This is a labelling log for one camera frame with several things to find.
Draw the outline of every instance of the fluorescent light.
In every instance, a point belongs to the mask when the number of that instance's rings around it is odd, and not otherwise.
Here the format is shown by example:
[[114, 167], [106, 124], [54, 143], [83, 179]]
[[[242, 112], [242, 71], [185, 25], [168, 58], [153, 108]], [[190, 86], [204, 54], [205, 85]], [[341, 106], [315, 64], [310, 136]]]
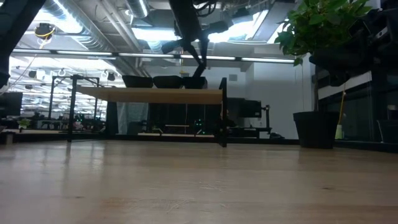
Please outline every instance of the fluorescent light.
[[145, 54], [145, 53], [120, 53], [122, 57], [146, 57], [146, 58], [174, 58], [173, 55], [167, 54]]
[[84, 52], [84, 51], [71, 51], [71, 50], [58, 50], [58, 54], [66, 55], [89, 55], [89, 56], [112, 56], [110, 52]]
[[207, 56], [208, 60], [235, 60], [235, 57], [224, 57], [224, 56]]
[[[182, 59], [193, 59], [192, 55], [181, 55]], [[224, 57], [224, 56], [207, 56], [208, 60], [229, 60], [229, 61], [234, 61], [235, 57]]]
[[256, 34], [257, 30], [259, 30], [262, 22], [264, 22], [264, 19], [267, 16], [268, 12], [269, 12], [268, 9], [266, 9], [266, 10], [262, 11], [258, 16], [256, 16], [257, 19], [255, 19], [252, 30], [246, 35], [245, 40], [252, 39], [254, 37], [254, 34]]
[[146, 41], [159, 41], [159, 40], [178, 40], [177, 36], [174, 34], [173, 29], [140, 29], [132, 28], [134, 35], [139, 40]]
[[[275, 39], [278, 37], [278, 33], [282, 32], [282, 28], [283, 28], [284, 24], [279, 25], [279, 27], [275, 30], [275, 32], [272, 34], [272, 36], [269, 38], [269, 40], [267, 41], [268, 44], [274, 44], [275, 43]], [[283, 31], [287, 31], [287, 28], [290, 26], [287, 25], [285, 27], [285, 29], [283, 29]]]
[[193, 59], [192, 55], [181, 55], [182, 59]]
[[23, 53], [23, 54], [51, 54], [49, 50], [35, 50], [35, 49], [14, 49], [12, 53]]
[[147, 6], [145, 5], [143, 0], [138, 0], [139, 4], [141, 5], [141, 9], [144, 11], [144, 15], [147, 16], [148, 15], [148, 10], [147, 10]]
[[294, 60], [281, 58], [242, 58], [242, 62], [293, 63]]

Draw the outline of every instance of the light wood floor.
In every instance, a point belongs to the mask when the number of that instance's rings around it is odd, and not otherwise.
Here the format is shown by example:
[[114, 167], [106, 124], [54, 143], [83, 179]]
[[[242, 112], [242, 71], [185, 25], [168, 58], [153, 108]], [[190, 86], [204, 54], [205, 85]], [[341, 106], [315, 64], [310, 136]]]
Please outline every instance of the light wood floor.
[[398, 223], [398, 155], [135, 141], [2, 146], [0, 223]]

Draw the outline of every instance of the black frame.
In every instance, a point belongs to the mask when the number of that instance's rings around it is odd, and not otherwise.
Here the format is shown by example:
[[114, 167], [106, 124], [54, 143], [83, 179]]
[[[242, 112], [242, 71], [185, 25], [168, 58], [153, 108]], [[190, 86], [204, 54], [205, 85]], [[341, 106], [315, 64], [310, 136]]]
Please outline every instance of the black frame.
[[[55, 84], [55, 80], [57, 78], [61, 78], [61, 80], [64, 80], [66, 78], [71, 78], [72, 79], [72, 96], [70, 98], [70, 110], [69, 110], [69, 121], [68, 121], [68, 137], [67, 137], [67, 141], [68, 142], [72, 142], [72, 140], [73, 140], [73, 120], [75, 119], [75, 103], [76, 103], [76, 92], [77, 92], [77, 80], [89, 81], [90, 83], [96, 85], [96, 87], [104, 87], [104, 86], [100, 85], [100, 78], [98, 78], [98, 77], [83, 77], [81, 75], [72, 75], [70, 77], [53, 76], [52, 77], [52, 82], [51, 82], [49, 119], [51, 119], [51, 113], [52, 113], [52, 103], [53, 103], [54, 88], [57, 87], [57, 85], [58, 85], [58, 83]], [[98, 105], [98, 98], [95, 98], [94, 119], [96, 118], [96, 115], [97, 115], [97, 105]]]

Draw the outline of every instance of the computer screen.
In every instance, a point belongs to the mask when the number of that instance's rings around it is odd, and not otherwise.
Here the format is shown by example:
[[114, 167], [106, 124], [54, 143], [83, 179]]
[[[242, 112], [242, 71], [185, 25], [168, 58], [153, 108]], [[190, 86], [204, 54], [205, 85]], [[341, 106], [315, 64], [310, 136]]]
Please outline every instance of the computer screen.
[[23, 93], [3, 93], [0, 96], [0, 115], [20, 116]]
[[261, 118], [261, 101], [243, 100], [239, 107], [241, 118]]

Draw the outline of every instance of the exposed ductwork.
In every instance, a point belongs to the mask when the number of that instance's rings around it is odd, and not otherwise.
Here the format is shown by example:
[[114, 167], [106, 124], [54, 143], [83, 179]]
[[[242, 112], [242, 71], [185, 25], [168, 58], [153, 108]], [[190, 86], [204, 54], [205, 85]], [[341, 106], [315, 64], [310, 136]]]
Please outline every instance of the exposed ductwork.
[[145, 18], [149, 14], [149, 5], [147, 0], [126, 0], [127, 7], [135, 18]]
[[[114, 52], [116, 48], [104, 36], [104, 34], [95, 26], [93, 21], [71, 0], [48, 0], [42, 10], [51, 14], [60, 22], [71, 22], [71, 26], [81, 26], [81, 37], [73, 37], [90, 51], [96, 52]], [[141, 71], [130, 66], [131, 63], [123, 58], [108, 60], [120, 70], [123, 75], [139, 75]]]

